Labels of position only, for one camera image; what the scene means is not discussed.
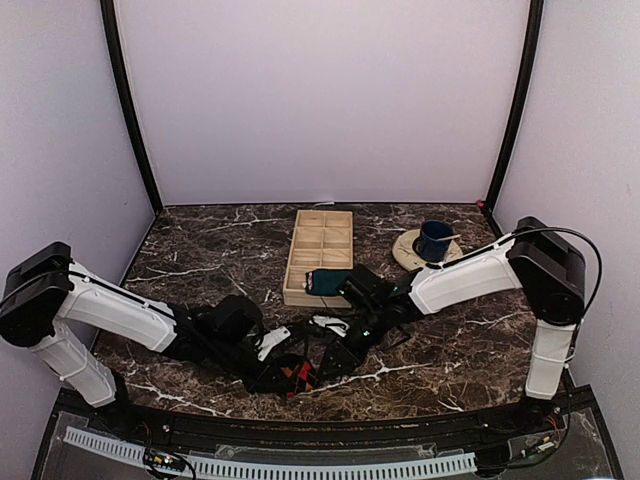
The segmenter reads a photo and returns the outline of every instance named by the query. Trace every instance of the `wooden coaster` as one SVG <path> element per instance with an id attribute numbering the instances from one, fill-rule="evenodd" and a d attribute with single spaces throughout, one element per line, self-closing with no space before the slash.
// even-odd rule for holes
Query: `wooden coaster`
<path id="1" fill-rule="evenodd" d="M 422 268 L 427 264 L 426 260 L 420 258 L 420 256 L 413 250 L 413 242 L 420 236 L 420 229 L 409 230 L 404 232 L 398 237 L 393 244 L 393 258 L 396 259 L 402 268 L 412 271 L 416 268 Z M 449 251 L 444 257 L 445 262 L 456 260 L 463 256 L 460 245 L 455 240 L 451 240 L 449 244 Z"/>

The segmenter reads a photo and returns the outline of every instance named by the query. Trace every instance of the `black frame pole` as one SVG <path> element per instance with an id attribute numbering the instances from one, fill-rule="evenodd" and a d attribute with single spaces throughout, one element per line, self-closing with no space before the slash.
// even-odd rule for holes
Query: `black frame pole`
<path id="1" fill-rule="evenodd" d="M 538 46 L 543 6 L 544 0 L 531 0 L 529 4 L 527 31 L 522 48 L 522 58 L 520 59 L 520 71 L 518 72 L 516 89 L 513 94 L 511 111 L 509 112 L 509 120 L 507 121 L 507 128 L 504 132 L 504 138 L 502 139 L 502 146 L 500 147 L 491 185 L 489 186 L 487 197 L 481 205 L 483 212 L 488 216 L 492 215 L 493 209 L 498 201 L 500 190 L 502 189 L 502 184 L 504 183 L 507 169 L 509 168 L 513 147 L 516 143 L 520 120 L 522 119 L 524 105 L 527 100 L 527 91 L 529 90 L 529 83 L 531 81 L 536 48 Z"/>
<path id="2" fill-rule="evenodd" d="M 140 131 L 140 125 L 138 124 L 138 117 L 133 106 L 133 98 L 129 88 L 124 56 L 122 55 L 122 45 L 120 43 L 120 34 L 118 33 L 118 23 L 116 20 L 116 10 L 113 0 L 100 0 L 100 7 L 102 10 L 102 22 L 104 24 L 104 33 L 107 38 L 109 57 L 111 58 L 113 77 L 116 81 L 118 96 L 120 97 L 120 107 L 122 108 L 124 121 L 127 125 L 127 130 L 129 131 L 131 146 L 133 147 L 133 153 L 135 154 L 136 162 L 138 163 L 138 169 L 140 170 L 140 175 L 142 176 L 147 196 L 149 197 L 151 206 L 157 215 L 163 209 L 162 199 L 160 198 L 158 185 L 156 184 L 155 178 L 153 178 L 151 164 L 149 163 L 147 150 L 145 149 L 144 141 L 142 140 L 142 132 Z"/>

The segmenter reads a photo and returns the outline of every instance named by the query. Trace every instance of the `wooden tray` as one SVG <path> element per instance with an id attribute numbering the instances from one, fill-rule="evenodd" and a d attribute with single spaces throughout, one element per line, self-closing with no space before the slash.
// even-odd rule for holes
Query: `wooden tray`
<path id="1" fill-rule="evenodd" d="M 353 214 L 298 210 L 284 280 L 284 303 L 299 307 L 351 308 L 342 297 L 315 297 L 304 290 L 306 273 L 353 268 Z"/>

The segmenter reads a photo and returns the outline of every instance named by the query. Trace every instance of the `white wall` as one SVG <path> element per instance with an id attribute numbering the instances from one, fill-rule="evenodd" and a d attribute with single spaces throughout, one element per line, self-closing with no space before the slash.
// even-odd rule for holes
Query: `white wall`
<path id="1" fill-rule="evenodd" d="M 640 478 L 638 25 L 638 2 L 547 3 L 496 211 L 503 229 L 531 214 L 586 233 L 602 250 L 604 283 L 571 371 L 593 386 L 627 478 Z"/>
<path id="2" fill-rule="evenodd" d="M 484 197 L 526 0 L 123 0 L 167 204 Z"/>
<path id="3" fill-rule="evenodd" d="M 118 281 L 151 222 L 101 22 L 97 1 L 2 2 L 0 288 L 54 240 Z M 3 340 L 0 365 L 0 478 L 27 479 L 60 384 Z"/>

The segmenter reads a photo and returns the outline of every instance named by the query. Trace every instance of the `white backdrop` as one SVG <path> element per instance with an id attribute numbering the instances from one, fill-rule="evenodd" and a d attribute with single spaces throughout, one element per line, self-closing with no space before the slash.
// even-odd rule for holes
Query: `white backdrop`
<path id="1" fill-rule="evenodd" d="M 121 0 L 166 204 L 473 202 L 527 0 Z"/>

